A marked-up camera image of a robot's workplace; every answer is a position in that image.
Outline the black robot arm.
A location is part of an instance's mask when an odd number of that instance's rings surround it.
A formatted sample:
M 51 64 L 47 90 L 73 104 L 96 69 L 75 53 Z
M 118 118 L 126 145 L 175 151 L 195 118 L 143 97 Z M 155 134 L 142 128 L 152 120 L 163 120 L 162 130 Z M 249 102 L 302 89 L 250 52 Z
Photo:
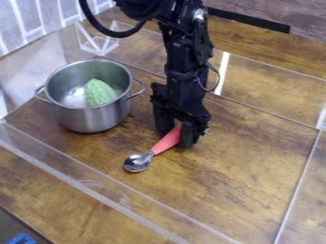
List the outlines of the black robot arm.
M 167 83 L 150 85 L 155 128 L 167 134 L 179 122 L 179 146 L 188 149 L 207 133 L 211 119 L 204 94 L 214 45 L 208 39 L 203 0 L 115 1 L 128 18 L 158 21 L 167 53 Z

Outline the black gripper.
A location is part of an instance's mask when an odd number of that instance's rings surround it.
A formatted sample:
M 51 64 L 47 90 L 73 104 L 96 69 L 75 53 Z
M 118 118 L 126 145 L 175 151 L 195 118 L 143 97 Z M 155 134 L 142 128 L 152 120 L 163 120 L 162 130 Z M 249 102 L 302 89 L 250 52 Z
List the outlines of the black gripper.
M 166 74 L 166 85 L 156 82 L 150 85 L 155 128 L 166 135 L 175 127 L 175 120 L 183 121 L 179 146 L 190 149 L 208 134 L 211 116 L 204 108 L 207 68 L 188 72 L 166 69 Z

